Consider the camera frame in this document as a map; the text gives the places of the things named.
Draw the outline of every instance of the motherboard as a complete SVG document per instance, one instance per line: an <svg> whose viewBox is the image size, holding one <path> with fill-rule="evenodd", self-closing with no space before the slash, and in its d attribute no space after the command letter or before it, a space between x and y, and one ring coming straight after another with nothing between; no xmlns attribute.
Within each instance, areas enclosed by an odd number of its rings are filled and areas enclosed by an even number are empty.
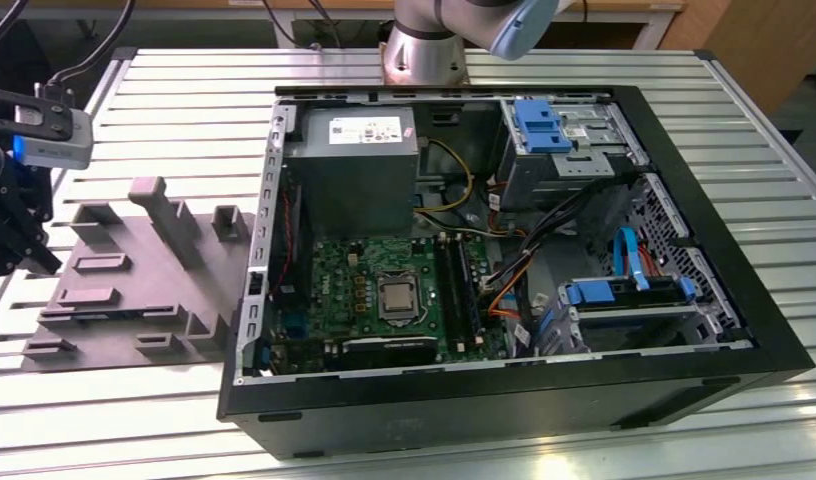
<svg viewBox="0 0 816 480"><path fill-rule="evenodd" d="M467 281L453 278L453 270ZM281 312L278 328L286 341L273 348L278 360L286 361L273 361L273 366L293 373L329 371L329 366L345 369L352 358L347 353L388 348L393 353L385 357L433 355L429 363L504 357L503 330L487 328L488 318L475 301L489 271L479 236L316 242L310 305L305 311ZM473 301L461 315L465 296ZM411 358L388 362L415 363Z"/></svg>

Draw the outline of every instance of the ram slot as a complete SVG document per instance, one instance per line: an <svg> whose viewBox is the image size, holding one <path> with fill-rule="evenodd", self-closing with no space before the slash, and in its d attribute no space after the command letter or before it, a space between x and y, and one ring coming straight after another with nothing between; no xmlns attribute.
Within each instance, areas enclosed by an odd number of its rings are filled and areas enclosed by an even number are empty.
<svg viewBox="0 0 816 480"><path fill-rule="evenodd" d="M461 242L449 236L435 241L437 289L451 352L464 352L475 343L479 312L471 284L467 255Z"/></svg>
<svg viewBox="0 0 816 480"><path fill-rule="evenodd" d="M461 321L467 323L468 344L473 345L481 330L479 309L476 307L476 293L473 291L473 278L471 277L471 263L464 250L464 242L457 240L449 243L453 265L455 280L459 290L459 308L461 310Z"/></svg>

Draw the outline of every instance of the sticker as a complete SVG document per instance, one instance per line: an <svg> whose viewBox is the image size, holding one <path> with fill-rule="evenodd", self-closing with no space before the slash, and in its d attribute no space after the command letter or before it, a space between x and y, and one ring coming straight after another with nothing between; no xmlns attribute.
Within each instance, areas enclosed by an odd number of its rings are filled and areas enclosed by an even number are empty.
<svg viewBox="0 0 816 480"><path fill-rule="evenodd" d="M488 207L495 211L500 211L500 195L496 193L488 194Z"/></svg>
<svg viewBox="0 0 816 480"><path fill-rule="evenodd" d="M399 117L335 118L328 124L328 143L400 143L403 128Z"/></svg>
<svg viewBox="0 0 816 480"><path fill-rule="evenodd" d="M544 308L544 305L547 304L547 301L549 299L551 298L547 295L544 295L541 292L536 293L536 296L532 299L532 303L531 303L532 308Z"/></svg>
<svg viewBox="0 0 816 480"><path fill-rule="evenodd" d="M517 338L517 340L520 341L520 343L523 343L524 345L529 346L529 332L527 331L527 329L520 325L520 323L517 324L517 326L515 327L515 338Z"/></svg>
<svg viewBox="0 0 816 480"><path fill-rule="evenodd" d="M568 135L569 137L587 137L588 138L588 134L585 133L585 128L583 127L567 127L565 135Z"/></svg>

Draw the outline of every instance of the cpu socket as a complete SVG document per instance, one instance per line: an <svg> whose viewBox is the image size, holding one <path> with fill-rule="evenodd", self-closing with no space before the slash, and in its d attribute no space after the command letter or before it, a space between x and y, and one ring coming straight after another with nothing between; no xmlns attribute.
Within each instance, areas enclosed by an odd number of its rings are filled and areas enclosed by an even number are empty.
<svg viewBox="0 0 816 480"><path fill-rule="evenodd" d="M417 277L409 273L379 276L379 318L395 327L404 327L420 317Z"/></svg>

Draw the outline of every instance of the slatted aluminum table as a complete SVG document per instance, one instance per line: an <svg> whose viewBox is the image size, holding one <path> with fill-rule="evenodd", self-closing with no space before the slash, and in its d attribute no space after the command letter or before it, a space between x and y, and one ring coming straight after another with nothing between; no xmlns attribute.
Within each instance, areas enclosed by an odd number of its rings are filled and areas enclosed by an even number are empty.
<svg viewBox="0 0 816 480"><path fill-rule="evenodd" d="M469 52L468 64L475 84L643 89L816 362L816 177L719 62L689 52L547 51L512 63ZM76 243L78 202L141 214L125 201L136 175L165 176L193 213L228 203L253 212L274 86L379 82L375 50L142 50L114 60L88 107L93 164L56 176L56 255L66 260ZM20 373L56 281L0 279L0 475L816 479L816 369L661 428L278 462L214 420L218 364Z"/></svg>

